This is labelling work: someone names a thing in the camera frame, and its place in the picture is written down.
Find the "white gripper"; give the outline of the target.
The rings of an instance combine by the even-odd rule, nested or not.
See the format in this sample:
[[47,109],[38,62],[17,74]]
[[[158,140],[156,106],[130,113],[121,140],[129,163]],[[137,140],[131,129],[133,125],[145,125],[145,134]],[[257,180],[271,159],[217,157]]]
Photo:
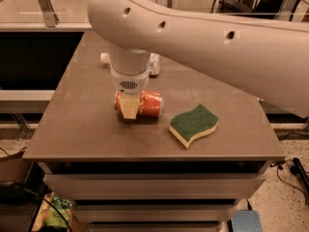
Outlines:
[[119,105],[125,119],[135,120],[139,109],[139,96],[149,82],[149,72],[128,75],[112,69],[112,83],[114,87],[123,93],[120,94]]

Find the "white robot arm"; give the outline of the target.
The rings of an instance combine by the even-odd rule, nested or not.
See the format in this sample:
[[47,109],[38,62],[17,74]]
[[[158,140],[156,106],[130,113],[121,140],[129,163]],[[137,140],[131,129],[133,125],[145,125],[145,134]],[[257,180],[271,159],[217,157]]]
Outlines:
[[299,117],[309,116],[305,23],[169,9],[166,0],[90,0],[92,28],[109,41],[118,88],[146,82],[157,53]]

